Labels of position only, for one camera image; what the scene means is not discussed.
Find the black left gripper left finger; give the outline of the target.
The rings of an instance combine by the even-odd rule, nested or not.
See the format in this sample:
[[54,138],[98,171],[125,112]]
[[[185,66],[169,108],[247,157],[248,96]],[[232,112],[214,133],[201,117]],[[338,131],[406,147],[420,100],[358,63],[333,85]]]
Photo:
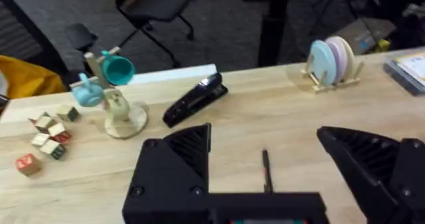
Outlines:
[[125,223],[207,223],[211,124],[144,141],[122,208]]

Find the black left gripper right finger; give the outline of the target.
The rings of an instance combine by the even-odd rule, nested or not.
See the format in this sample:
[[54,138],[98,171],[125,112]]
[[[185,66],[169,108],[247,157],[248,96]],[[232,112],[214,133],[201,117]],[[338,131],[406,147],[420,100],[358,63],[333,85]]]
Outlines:
[[424,223],[424,142],[322,126],[316,135],[367,223]]

